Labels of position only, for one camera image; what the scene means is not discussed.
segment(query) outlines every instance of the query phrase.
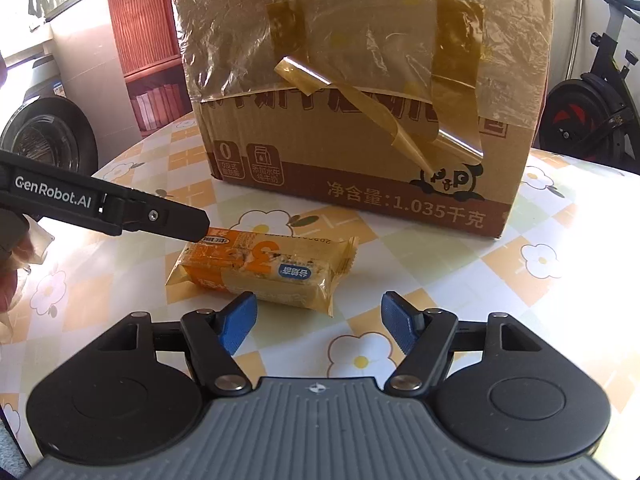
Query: packing tape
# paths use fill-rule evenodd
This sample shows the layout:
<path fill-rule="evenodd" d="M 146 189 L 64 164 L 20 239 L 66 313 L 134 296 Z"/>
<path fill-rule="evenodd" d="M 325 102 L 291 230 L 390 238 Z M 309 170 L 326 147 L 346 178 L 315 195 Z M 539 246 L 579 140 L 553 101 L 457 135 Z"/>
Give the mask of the packing tape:
<path fill-rule="evenodd" d="M 302 61 L 308 61 L 302 1 L 287 0 L 268 4 L 266 7 L 276 63 L 285 56 L 296 56 Z"/>
<path fill-rule="evenodd" d="M 436 0 L 431 103 L 438 117 L 438 137 L 433 144 L 470 164 L 479 164 L 484 155 L 476 101 L 482 25 L 480 4 Z"/>
<path fill-rule="evenodd" d="M 340 77 L 311 66 L 306 56 L 302 4 L 297 0 L 277 2 L 269 4 L 267 12 L 276 60 L 284 54 L 274 69 L 277 74 L 306 95 L 329 86 L 337 88 L 352 105 L 391 135 L 393 148 L 427 174 L 434 173 L 436 166 L 439 168 L 436 153 L 427 156 L 385 105 Z M 438 0 L 431 83 L 439 126 L 432 145 L 473 165 L 480 163 L 483 156 L 476 104 L 481 44 L 482 7 L 460 0 Z"/>

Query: yellow snack wrapper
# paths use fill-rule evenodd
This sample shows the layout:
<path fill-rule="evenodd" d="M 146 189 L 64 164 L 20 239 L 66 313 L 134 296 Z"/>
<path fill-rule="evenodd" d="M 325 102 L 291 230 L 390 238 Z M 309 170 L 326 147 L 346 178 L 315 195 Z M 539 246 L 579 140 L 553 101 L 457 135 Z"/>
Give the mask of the yellow snack wrapper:
<path fill-rule="evenodd" d="M 167 285 L 193 282 L 260 300 L 299 306 L 333 316 L 332 295 L 349 272 L 358 239 L 249 233 L 210 228 L 197 243 L 187 243 Z"/>

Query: table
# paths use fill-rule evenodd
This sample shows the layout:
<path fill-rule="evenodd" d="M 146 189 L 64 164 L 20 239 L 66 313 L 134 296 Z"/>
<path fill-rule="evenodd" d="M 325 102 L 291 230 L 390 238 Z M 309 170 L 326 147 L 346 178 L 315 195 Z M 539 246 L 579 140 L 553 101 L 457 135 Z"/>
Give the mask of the table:
<path fill-rule="evenodd" d="M 333 318 L 260 302 L 235 356 L 252 381 L 329 374 L 375 376 L 382 384 L 402 359 L 380 321 L 386 290 L 460 319 L 505 311 L 604 387 L 612 417 L 596 458 L 623 480 L 640 474 L 640 177 L 532 150 L 508 225 L 493 240 L 213 180 L 192 114 L 96 176 L 202 208 L 212 226 L 360 238 Z M 295 215 L 307 220 L 292 228 Z M 177 320 L 230 299 L 191 283 L 165 288 L 181 241 L 112 238 L 49 219 L 41 225 L 56 240 L 5 316 L 13 334 L 0 348 L 0 404 L 32 462 L 39 453 L 24 409 L 46 374 L 129 312 Z M 160 352 L 159 360 L 186 372 L 181 356 Z M 461 355 L 454 368 L 477 360 Z"/>

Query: screw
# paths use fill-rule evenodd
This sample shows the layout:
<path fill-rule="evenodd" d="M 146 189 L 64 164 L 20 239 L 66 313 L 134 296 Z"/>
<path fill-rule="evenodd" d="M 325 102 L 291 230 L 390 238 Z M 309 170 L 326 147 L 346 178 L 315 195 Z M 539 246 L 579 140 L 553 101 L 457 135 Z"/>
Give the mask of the screw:
<path fill-rule="evenodd" d="M 395 390 L 410 392 L 422 386 L 422 381 L 412 375 L 396 375 L 391 379 L 391 387 Z"/>
<path fill-rule="evenodd" d="M 236 392 L 246 386 L 246 379 L 239 375 L 220 375 L 214 381 L 214 384 L 218 389 L 225 392 Z"/>

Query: cardboard box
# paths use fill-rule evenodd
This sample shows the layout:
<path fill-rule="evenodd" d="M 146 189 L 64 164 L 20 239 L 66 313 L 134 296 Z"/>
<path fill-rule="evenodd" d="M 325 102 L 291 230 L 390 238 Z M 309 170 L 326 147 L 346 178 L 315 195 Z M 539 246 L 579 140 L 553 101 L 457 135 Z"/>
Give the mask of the cardboard box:
<path fill-rule="evenodd" d="M 268 12 L 280 1 L 291 2 L 285 29 L 296 32 L 286 41 Z M 475 91 L 466 85 L 472 98 L 456 101 L 434 83 L 433 53 L 447 55 L 437 40 L 443 29 L 436 0 L 174 0 L 213 176 L 498 237 L 544 96 L 552 0 L 466 1 L 482 5 L 482 45 Z M 289 51 L 384 105 L 433 171 L 391 147 L 389 133 L 337 88 L 311 95 L 292 89 L 273 71 Z M 478 163 L 433 144 L 443 123 L 459 119 L 452 102 L 477 124 Z"/>

